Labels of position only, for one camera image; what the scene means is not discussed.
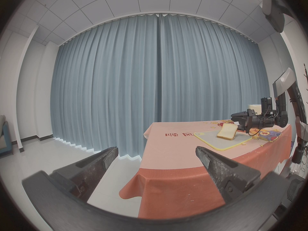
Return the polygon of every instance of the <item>yellow cutting board edge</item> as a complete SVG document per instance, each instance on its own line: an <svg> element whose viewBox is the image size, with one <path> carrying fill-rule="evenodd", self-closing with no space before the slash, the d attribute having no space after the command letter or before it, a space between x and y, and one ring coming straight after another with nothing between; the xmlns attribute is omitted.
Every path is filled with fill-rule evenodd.
<svg viewBox="0 0 308 231"><path fill-rule="evenodd" d="M233 145L233 146L230 146L230 147L227 147L227 148L224 148L224 149L219 149L219 148L216 148L215 146L211 145L210 143L206 142L206 141L203 140L202 138L198 137L198 135L196 135L196 133L206 133L206 132L195 132L193 135L194 135L195 137L197 137L199 140L203 141L204 143L206 143L207 145L209 145L210 147L212 147L213 149L215 149L215 150L217 150L217 151L225 151L225 150L231 149L231 148L233 148L233 147L236 147L236 146L238 146L238 145L240 145L240 144L243 144L243 143L245 143L245 142L247 142L247 141L249 141L249 140L252 139L252 137L249 136L249 138L248 138L247 140L242 141L241 143L235 144L235 145Z"/></svg>

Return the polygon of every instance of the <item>sofa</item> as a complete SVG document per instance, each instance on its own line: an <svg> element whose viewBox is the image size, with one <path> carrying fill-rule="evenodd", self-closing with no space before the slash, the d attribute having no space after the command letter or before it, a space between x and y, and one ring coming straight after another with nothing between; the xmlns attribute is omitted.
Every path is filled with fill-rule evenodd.
<svg viewBox="0 0 308 231"><path fill-rule="evenodd" d="M0 157L13 154L9 125L4 115L0 115Z"/></svg>

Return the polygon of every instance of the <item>cutting board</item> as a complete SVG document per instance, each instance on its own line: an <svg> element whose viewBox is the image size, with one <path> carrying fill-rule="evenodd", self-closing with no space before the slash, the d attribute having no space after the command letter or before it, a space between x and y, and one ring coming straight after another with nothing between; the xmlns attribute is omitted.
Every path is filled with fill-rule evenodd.
<svg viewBox="0 0 308 231"><path fill-rule="evenodd" d="M218 138L217 134L219 132L220 130L213 130L213 131L208 131L208 132L198 132L198 133L194 133L194 136L196 136L198 139L202 140L204 143L208 144L210 147L218 151L228 150L230 148L243 144L252 139L251 136L246 135L245 133L236 132L234 139L230 141L230 140Z"/></svg>

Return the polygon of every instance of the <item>orange tablecloth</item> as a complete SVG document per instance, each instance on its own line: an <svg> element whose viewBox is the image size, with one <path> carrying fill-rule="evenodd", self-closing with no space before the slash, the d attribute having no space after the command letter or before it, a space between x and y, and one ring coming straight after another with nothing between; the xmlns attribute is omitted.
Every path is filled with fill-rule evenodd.
<svg viewBox="0 0 308 231"><path fill-rule="evenodd" d="M119 192L123 199L142 197L139 218L180 218L224 204L195 154L197 146L212 148L192 136L194 132L218 130L223 122L153 123L149 127L144 133L148 141L140 169ZM274 126L261 130L244 145L226 151L212 150L260 170L262 178L279 162L289 158L291 134L290 125Z"/></svg>

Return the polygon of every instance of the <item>blue curtain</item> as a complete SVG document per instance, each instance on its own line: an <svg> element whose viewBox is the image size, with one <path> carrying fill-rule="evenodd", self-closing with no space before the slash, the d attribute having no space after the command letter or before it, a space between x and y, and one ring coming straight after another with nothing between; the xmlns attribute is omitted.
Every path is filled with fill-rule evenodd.
<svg viewBox="0 0 308 231"><path fill-rule="evenodd" d="M269 84L258 45L195 17L160 16L163 122L230 119Z"/></svg>
<svg viewBox="0 0 308 231"><path fill-rule="evenodd" d="M157 121L157 17L119 19L59 49L51 86L55 137L120 156L142 155Z"/></svg>
<svg viewBox="0 0 308 231"><path fill-rule="evenodd" d="M194 17L138 15L60 47L51 124L72 144L142 156L152 122L229 119L267 96L263 59L248 38Z"/></svg>

